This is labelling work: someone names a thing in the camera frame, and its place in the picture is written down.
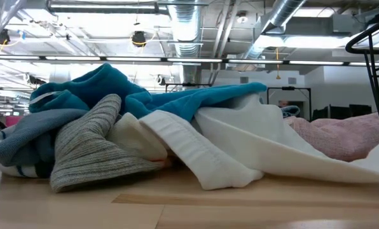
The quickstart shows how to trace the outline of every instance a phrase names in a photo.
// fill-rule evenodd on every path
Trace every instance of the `pink object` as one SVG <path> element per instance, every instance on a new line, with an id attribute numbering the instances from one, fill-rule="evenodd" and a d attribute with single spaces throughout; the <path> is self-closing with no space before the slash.
<path id="1" fill-rule="evenodd" d="M 6 126 L 10 127 L 12 125 L 16 125 L 20 119 L 22 119 L 23 116 L 7 116 L 6 117 Z"/>
<path id="2" fill-rule="evenodd" d="M 318 119 L 312 123 L 296 117 L 285 120 L 306 142 L 330 158 L 346 162 L 363 159 L 379 144 L 377 113 L 345 120 Z"/>

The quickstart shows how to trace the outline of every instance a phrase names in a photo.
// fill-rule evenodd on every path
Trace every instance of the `ceiling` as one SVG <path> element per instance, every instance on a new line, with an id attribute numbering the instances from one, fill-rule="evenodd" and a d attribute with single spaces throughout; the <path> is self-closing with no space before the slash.
<path id="1" fill-rule="evenodd" d="M 223 0 L 202 1 L 201 57 L 211 57 L 217 34 L 217 25 L 222 20 Z M 244 53 L 253 42 L 253 28 L 259 16 L 270 12 L 271 0 L 242 0 L 238 11 L 245 11 L 247 21 L 236 20 L 230 31 L 230 42 L 224 47 L 226 54 Z M 335 11 L 345 9 L 343 14 L 363 13 L 379 8 L 379 1 L 307 1 L 295 16 L 330 17 Z M 0 54 L 6 55 L 88 55 L 88 56 L 137 56 L 173 57 L 175 56 L 170 17 L 151 14 L 105 14 L 105 13 L 55 13 L 42 8 L 25 8 L 13 17 L 6 29 L 9 30 L 10 43 L 0 46 Z M 131 42 L 134 31 L 144 31 L 148 42 L 138 48 Z M 349 55 L 342 48 L 287 48 L 278 49 L 280 59 L 293 60 L 334 60 L 363 61 L 361 56 Z M 276 51 L 266 49 L 266 59 L 276 59 Z M 73 79 L 95 69 L 98 64 L 47 64 L 32 62 L 8 62 L 0 60 L 0 87 L 32 88 L 27 76 L 33 75 L 49 81 L 50 76 L 61 75 L 67 69 Z M 165 76 L 171 82 L 179 82 L 179 66 L 135 66 L 114 65 L 132 81 L 152 92 L 161 92 L 156 79 Z M 266 66 L 272 71 L 275 66 Z M 283 70 L 300 71 L 305 74 L 313 69 L 307 66 L 285 66 Z"/>

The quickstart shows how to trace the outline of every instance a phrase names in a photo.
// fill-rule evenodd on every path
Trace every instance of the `wooden table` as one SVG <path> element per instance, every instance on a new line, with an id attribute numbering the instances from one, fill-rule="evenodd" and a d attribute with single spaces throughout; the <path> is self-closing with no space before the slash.
<path id="1" fill-rule="evenodd" d="M 188 170 L 54 194 L 48 181 L 0 173 L 0 229 L 379 228 L 379 185 L 266 176 L 203 191 Z"/>

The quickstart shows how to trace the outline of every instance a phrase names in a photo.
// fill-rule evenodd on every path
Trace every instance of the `teal towel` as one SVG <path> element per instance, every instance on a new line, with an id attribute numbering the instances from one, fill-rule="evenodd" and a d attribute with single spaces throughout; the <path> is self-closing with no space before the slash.
<path id="1" fill-rule="evenodd" d="M 91 109 L 108 94 L 117 94 L 122 99 L 120 114 L 132 113 L 141 118 L 159 109 L 191 121 L 198 108 L 214 106 L 225 100 L 249 93 L 264 92 L 261 83 L 226 85 L 199 88 L 165 94 L 150 94 L 146 89 L 131 83 L 127 77 L 109 64 L 75 80 L 58 84 L 41 85 L 31 94 L 31 99 L 50 92 L 59 92 L 30 104 L 32 113 L 49 109 Z"/>

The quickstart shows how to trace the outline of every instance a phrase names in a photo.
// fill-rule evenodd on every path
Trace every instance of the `pile of laundry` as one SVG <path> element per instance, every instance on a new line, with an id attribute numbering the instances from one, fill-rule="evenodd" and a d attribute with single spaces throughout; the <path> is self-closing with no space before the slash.
<path id="1" fill-rule="evenodd" d="M 155 172 L 178 157 L 205 190 L 244 187 L 264 173 L 379 183 L 379 145 L 344 162 L 315 149 L 260 83 L 150 94 L 109 64 L 41 85 L 30 111 L 0 131 L 0 170 L 50 178 L 55 192 Z"/>

